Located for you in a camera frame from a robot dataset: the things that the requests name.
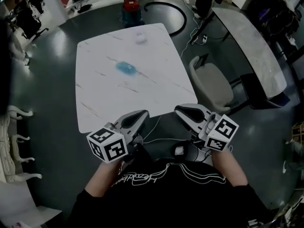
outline chair seat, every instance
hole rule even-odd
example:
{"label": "chair seat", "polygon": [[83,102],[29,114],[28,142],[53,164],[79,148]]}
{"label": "chair seat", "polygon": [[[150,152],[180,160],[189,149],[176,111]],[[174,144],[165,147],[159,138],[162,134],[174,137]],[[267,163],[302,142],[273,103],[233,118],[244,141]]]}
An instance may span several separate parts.
{"label": "chair seat", "polygon": [[233,91],[223,73],[212,63],[206,63],[196,70],[208,97],[217,105],[226,106],[233,100]]}

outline white marble table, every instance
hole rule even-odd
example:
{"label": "white marble table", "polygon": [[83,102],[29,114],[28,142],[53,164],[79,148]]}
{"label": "white marble table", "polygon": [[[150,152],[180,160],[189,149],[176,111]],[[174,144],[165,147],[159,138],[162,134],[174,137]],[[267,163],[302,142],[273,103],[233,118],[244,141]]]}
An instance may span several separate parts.
{"label": "white marble table", "polygon": [[[147,40],[136,43],[138,33]],[[134,66],[134,74],[118,70],[120,62]],[[163,24],[122,29],[78,44],[76,107],[81,133],[135,110],[146,109],[153,117],[183,103],[197,103],[197,98]]]}
{"label": "white marble table", "polygon": [[269,45],[254,25],[238,11],[212,10],[245,54],[266,96],[272,98],[281,93],[287,86],[285,77]]}

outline beige upholstered chair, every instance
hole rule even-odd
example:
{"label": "beige upholstered chair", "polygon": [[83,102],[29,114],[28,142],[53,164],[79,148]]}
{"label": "beige upholstered chair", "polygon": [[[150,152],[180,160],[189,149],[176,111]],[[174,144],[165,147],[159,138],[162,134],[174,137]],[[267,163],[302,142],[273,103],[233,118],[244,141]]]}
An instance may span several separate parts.
{"label": "beige upholstered chair", "polygon": [[222,72],[212,63],[205,63],[208,55],[196,56],[189,63],[190,79],[199,103],[209,110],[221,113],[230,110],[233,91]]}

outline black chair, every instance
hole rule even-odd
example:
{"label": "black chair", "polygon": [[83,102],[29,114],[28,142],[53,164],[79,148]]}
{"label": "black chair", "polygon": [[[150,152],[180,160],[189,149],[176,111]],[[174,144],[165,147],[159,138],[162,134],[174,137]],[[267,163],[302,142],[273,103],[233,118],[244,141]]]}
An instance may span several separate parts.
{"label": "black chair", "polygon": [[24,8],[16,16],[16,24],[23,30],[22,36],[26,39],[31,39],[33,36],[37,38],[43,31],[48,30],[48,28],[45,28],[39,31],[41,22],[39,19],[34,19],[32,13],[30,8]]}
{"label": "black chair", "polygon": [[271,99],[266,94],[255,74],[245,74],[240,77],[249,104],[253,109],[272,109],[285,106],[290,99],[282,92]]}

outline black shirt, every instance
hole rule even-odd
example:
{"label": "black shirt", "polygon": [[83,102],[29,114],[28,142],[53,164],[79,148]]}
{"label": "black shirt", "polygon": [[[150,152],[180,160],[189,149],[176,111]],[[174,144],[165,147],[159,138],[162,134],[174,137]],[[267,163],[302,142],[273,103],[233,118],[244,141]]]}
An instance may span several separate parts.
{"label": "black shirt", "polygon": [[102,198],[85,190],[69,218],[70,226],[118,225],[247,227],[247,220],[270,221],[253,189],[232,187],[214,167],[200,162],[160,159],[129,166]]}

